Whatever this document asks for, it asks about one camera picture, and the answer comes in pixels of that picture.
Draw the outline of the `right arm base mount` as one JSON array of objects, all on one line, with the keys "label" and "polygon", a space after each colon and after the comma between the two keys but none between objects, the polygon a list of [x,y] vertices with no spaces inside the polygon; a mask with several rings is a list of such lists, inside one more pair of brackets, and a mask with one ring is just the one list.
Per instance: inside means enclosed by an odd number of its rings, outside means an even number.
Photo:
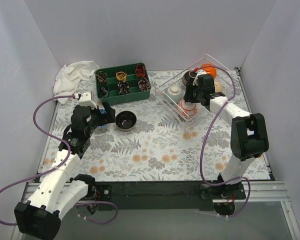
[{"label": "right arm base mount", "polygon": [[220,186],[201,184],[199,186],[199,192],[202,200],[220,201],[212,203],[212,206],[217,215],[225,218],[235,216],[235,200],[247,199],[244,186],[241,182],[236,184],[224,184]]}]

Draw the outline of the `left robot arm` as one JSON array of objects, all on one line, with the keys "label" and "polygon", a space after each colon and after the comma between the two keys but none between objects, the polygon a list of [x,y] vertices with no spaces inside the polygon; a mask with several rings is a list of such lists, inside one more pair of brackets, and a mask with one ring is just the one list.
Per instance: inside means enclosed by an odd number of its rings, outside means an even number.
[{"label": "left robot arm", "polygon": [[97,198],[95,178],[87,174],[72,178],[71,172],[89,148],[94,130],[116,120],[116,111],[108,102],[102,105],[103,109],[87,104],[73,109],[71,123],[64,129],[51,168],[28,200],[19,202],[14,209],[21,233],[52,240],[61,227],[61,220],[78,201]]}]

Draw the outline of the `white orange floral bowl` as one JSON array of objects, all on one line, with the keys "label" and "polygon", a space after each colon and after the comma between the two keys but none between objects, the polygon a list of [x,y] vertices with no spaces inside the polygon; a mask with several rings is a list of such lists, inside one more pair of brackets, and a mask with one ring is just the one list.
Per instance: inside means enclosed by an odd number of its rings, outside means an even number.
[{"label": "white orange floral bowl", "polygon": [[195,116],[198,112],[198,108],[197,108],[196,103],[185,102],[184,99],[182,99],[178,103],[177,110],[185,118],[191,118],[191,117]]}]

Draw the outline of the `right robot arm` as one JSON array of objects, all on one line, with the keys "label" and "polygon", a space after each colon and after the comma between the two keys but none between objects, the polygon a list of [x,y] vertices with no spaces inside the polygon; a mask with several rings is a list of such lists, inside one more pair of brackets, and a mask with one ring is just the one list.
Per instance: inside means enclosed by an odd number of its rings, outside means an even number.
[{"label": "right robot arm", "polygon": [[231,157],[219,173],[215,183],[204,181],[200,191],[206,195],[227,199],[241,190],[243,175],[250,164],[269,149],[265,118],[260,113],[250,113],[235,104],[221,92],[216,92],[210,74],[196,73],[186,85],[183,97],[187,103],[199,103],[215,113],[231,127]]}]

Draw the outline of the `blue patterned bowl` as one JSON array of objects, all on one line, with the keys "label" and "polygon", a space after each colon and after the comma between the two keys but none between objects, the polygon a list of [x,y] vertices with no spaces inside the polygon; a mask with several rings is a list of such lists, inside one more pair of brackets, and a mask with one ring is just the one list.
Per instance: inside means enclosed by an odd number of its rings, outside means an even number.
[{"label": "blue patterned bowl", "polygon": [[108,115],[105,109],[99,108],[100,114],[98,115],[98,128],[103,128],[105,127],[109,121],[108,121]]}]

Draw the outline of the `olive brown bowl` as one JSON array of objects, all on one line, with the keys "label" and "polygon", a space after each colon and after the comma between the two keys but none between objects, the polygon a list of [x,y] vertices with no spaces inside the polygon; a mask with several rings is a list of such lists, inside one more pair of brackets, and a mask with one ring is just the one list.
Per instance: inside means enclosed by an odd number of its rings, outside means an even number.
[{"label": "olive brown bowl", "polygon": [[137,117],[131,111],[122,111],[115,118],[116,126],[122,131],[130,131],[136,126]]}]

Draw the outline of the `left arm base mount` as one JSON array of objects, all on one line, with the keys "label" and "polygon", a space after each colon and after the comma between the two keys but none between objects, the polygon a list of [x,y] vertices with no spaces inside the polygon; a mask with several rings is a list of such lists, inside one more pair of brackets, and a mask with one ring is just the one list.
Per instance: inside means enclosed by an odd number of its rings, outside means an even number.
[{"label": "left arm base mount", "polygon": [[[89,188],[88,194],[82,197],[79,202],[109,202],[111,199],[112,186],[110,184],[97,184]],[[99,203],[90,203],[87,205],[76,205],[76,210],[79,214],[92,216],[99,207]]]}]

